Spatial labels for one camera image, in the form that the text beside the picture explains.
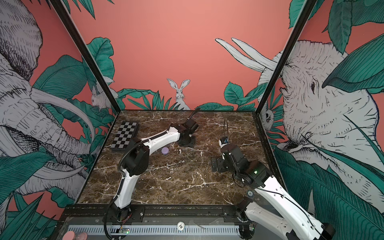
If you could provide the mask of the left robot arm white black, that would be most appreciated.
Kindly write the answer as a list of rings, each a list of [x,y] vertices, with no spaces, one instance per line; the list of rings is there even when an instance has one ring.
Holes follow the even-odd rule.
[[[121,225],[131,218],[132,194],[139,176],[148,169],[150,155],[171,143],[177,143],[180,147],[193,147],[196,141],[193,133],[199,125],[192,117],[199,110],[199,107],[196,108],[185,122],[170,124],[168,129],[156,135],[143,139],[134,137],[130,140],[128,150],[117,166],[118,172],[122,175],[119,188],[107,206],[103,217],[104,232],[109,240],[121,240],[124,238],[112,236],[107,229],[109,210],[114,210],[114,216]]]

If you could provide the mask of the purple earbud charging case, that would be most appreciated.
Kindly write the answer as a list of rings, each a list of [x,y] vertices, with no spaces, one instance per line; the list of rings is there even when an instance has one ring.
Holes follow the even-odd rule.
[[[169,151],[170,151],[170,150],[169,150],[168,147],[163,147],[162,150],[161,150],[161,152],[162,152],[163,155],[167,155],[167,154],[169,153]]]

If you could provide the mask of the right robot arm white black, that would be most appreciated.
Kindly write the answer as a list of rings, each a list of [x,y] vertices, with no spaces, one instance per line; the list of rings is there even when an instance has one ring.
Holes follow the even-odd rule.
[[[336,230],[322,223],[301,207],[281,186],[272,172],[260,161],[250,162],[241,149],[230,142],[229,124],[224,121],[224,136],[219,139],[221,156],[211,159],[213,172],[229,172],[233,180],[251,187],[278,212],[274,214],[245,197],[237,205],[236,215],[241,222],[255,222],[282,240],[331,240]]]

